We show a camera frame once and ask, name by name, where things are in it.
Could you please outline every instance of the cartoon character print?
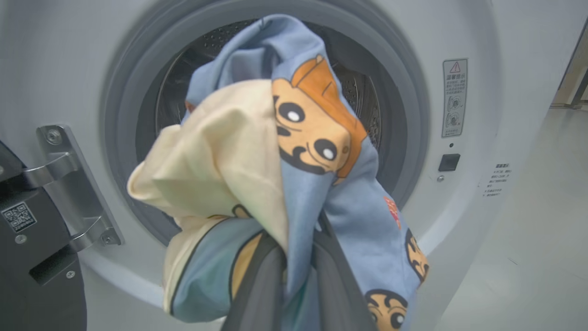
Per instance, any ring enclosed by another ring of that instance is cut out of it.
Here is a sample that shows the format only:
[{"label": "cartoon character print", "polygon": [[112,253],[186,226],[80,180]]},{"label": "cartoon character print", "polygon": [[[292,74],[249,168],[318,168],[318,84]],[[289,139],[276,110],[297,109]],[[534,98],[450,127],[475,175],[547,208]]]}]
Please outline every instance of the cartoon character print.
[{"label": "cartoon character print", "polygon": [[233,213],[233,216],[227,216],[227,215],[211,215],[209,217],[207,217],[207,219],[211,219],[211,220],[228,220],[228,219],[232,219],[232,218],[237,218],[237,219],[252,219],[253,216],[251,216],[251,214],[249,213],[249,210],[247,210],[247,208],[245,208],[245,206],[243,206],[242,204],[236,204],[233,209],[231,210],[231,213]]},{"label": "cartoon character print", "polygon": [[320,54],[296,69],[290,81],[272,82],[280,156],[314,174],[336,172],[340,183],[361,152],[367,133],[339,98],[328,62]]},{"label": "cartoon character print", "polygon": [[420,282],[422,284],[427,278],[427,274],[429,272],[429,262],[427,261],[427,257],[423,254],[423,252],[420,251],[419,246],[416,244],[416,239],[413,237],[410,229],[406,232],[405,248],[408,263],[416,272],[416,275],[419,276]]},{"label": "cartoon character print", "polygon": [[365,294],[367,308],[380,331],[397,331],[406,318],[408,302],[395,292],[371,290]]},{"label": "cartoon character print", "polygon": [[[228,220],[233,218],[238,219],[251,219],[253,216],[249,213],[247,208],[242,204],[236,204],[233,209],[231,210],[233,216],[227,215],[212,215],[209,216],[209,219],[214,220]],[[245,276],[245,272],[249,267],[249,263],[251,263],[251,259],[253,258],[253,253],[259,244],[259,240],[261,239],[261,232],[255,234],[249,240],[247,240],[243,245],[239,248],[235,259],[233,260],[233,265],[230,271],[230,279],[229,279],[229,294],[231,300],[235,298],[237,295],[237,290],[239,290],[239,286],[243,281],[243,277]]]},{"label": "cartoon character print", "polygon": [[400,224],[400,217],[398,217],[398,207],[396,207],[396,203],[389,197],[384,197],[384,201],[388,205],[388,210],[390,210],[390,214],[392,214],[394,221],[396,221],[398,229],[402,230],[402,225]]},{"label": "cartoon character print", "polygon": [[253,258],[253,254],[255,253],[257,246],[259,245],[261,237],[261,232],[251,237],[243,244],[243,246],[241,246],[237,252],[237,255],[235,256],[233,266],[230,271],[229,280],[229,294],[231,300],[233,300],[237,295],[239,286],[243,281],[243,277],[245,277],[245,273],[247,272],[247,268],[249,267],[249,263],[251,263],[251,259]]}]

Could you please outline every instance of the cream fabric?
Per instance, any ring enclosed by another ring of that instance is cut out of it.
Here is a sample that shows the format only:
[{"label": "cream fabric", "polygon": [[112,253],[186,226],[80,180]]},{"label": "cream fabric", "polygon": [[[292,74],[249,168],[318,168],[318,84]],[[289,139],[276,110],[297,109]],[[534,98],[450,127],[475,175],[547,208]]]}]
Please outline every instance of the cream fabric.
[{"label": "cream fabric", "polygon": [[288,248],[288,217],[271,80],[229,85],[208,96],[186,122],[163,129],[128,181],[131,197],[172,216],[163,286],[169,303],[201,238],[242,205]]}]

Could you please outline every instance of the warning sticker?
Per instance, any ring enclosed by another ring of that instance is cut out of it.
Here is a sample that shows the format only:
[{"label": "warning sticker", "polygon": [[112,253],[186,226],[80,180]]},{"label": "warning sticker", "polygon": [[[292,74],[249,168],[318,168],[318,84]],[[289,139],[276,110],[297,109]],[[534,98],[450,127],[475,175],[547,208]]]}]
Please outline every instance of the warning sticker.
[{"label": "warning sticker", "polygon": [[33,216],[29,206],[24,202],[2,210],[0,213],[2,213],[2,216],[4,216],[12,227],[12,230],[16,233],[36,223],[35,216]]},{"label": "warning sticker", "polygon": [[463,116],[466,112],[467,59],[443,62],[445,80],[445,106],[441,137],[462,134]]},{"label": "warning sticker", "polygon": [[481,183],[485,186],[482,197],[496,197],[501,195],[506,183],[512,180],[512,178],[509,178],[511,174],[512,169],[510,168],[510,163],[497,164],[488,178],[488,182]]}]

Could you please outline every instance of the warning triangle symbol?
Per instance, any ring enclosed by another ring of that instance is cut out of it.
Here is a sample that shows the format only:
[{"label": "warning triangle symbol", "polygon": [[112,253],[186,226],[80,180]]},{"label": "warning triangle symbol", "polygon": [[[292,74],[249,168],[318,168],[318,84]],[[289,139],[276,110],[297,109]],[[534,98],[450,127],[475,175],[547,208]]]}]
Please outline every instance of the warning triangle symbol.
[{"label": "warning triangle symbol", "polygon": [[459,68],[459,62],[455,62],[455,64],[453,65],[453,68],[451,68],[451,71],[449,71],[451,74],[455,74],[456,72],[460,72],[461,69]]}]

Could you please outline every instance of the warning label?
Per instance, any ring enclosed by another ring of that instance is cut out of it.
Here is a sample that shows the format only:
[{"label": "warning label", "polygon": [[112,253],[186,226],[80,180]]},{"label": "warning label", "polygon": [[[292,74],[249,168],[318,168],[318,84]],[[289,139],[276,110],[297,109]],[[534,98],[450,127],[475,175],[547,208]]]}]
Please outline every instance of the warning label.
[{"label": "warning label", "polygon": [[510,163],[497,164],[496,168],[492,171],[492,175],[488,178],[488,182],[482,183],[486,186],[482,193],[482,197],[496,197],[501,195],[511,174],[512,170],[510,169]]},{"label": "warning label", "polygon": [[445,80],[445,106],[441,137],[462,134],[463,116],[466,112],[467,59],[443,62]]}]

